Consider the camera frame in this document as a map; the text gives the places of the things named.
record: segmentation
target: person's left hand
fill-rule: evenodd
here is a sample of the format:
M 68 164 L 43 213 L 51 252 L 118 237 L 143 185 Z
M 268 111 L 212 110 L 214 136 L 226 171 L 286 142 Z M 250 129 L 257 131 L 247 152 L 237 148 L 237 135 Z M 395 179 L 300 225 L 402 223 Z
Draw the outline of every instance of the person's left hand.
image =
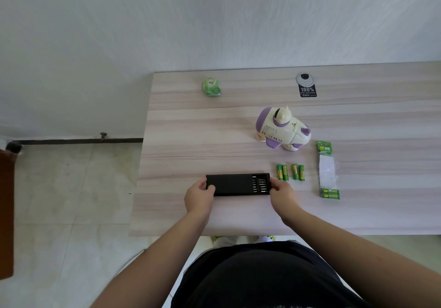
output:
M 209 216 L 214 202 L 213 185 L 207 186 L 207 177 L 203 177 L 201 180 L 196 181 L 185 194 L 184 202 L 187 213 L 199 213 Z

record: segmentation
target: black t-shirt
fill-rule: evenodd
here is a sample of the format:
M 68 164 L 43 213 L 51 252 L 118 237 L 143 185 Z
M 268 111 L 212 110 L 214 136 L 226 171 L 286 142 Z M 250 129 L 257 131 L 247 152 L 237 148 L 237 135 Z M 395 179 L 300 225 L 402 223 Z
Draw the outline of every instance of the black t-shirt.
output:
M 370 307 L 313 250 L 295 242 L 206 252 L 185 272 L 172 307 Z

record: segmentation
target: tiled floor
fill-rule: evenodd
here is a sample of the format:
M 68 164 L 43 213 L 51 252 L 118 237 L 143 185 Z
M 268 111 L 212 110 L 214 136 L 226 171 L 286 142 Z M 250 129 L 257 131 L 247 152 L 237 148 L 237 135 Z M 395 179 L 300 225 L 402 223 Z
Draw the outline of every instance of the tiled floor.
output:
M 15 178 L 15 274 L 0 281 L 0 307 L 86 308 L 154 242 L 128 237 L 140 153 L 140 143 L 24 147 Z M 441 273 L 438 236 L 367 238 Z M 187 265 L 210 247 L 201 237 Z

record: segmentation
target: black tag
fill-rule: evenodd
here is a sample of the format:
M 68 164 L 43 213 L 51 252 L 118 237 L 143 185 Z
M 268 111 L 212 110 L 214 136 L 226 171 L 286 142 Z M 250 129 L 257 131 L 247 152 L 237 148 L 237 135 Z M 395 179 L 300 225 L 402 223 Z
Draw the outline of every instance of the black tag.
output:
M 317 92 L 315 91 L 315 84 L 312 85 L 311 87 L 303 87 L 299 85 L 299 92 L 302 98 L 310 98 L 317 96 Z

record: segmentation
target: black case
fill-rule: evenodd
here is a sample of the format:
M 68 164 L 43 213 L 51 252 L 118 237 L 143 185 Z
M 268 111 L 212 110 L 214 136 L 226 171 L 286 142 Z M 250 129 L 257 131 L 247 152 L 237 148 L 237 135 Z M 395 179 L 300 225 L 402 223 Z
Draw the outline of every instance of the black case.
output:
M 207 187 L 214 185 L 214 196 L 268 195 L 269 173 L 207 174 Z

